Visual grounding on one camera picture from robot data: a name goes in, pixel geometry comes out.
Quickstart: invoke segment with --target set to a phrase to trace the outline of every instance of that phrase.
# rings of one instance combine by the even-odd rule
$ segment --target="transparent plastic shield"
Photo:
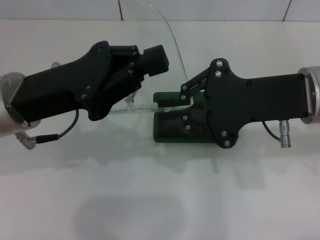
[[[145,75],[142,88],[114,105],[110,113],[169,111],[173,108],[158,108],[153,103],[153,94],[179,92],[181,85],[187,82],[173,32],[164,16],[146,0],[120,0],[120,4],[128,45],[137,45],[141,54],[145,49],[162,45],[169,60],[169,71],[152,77]]]

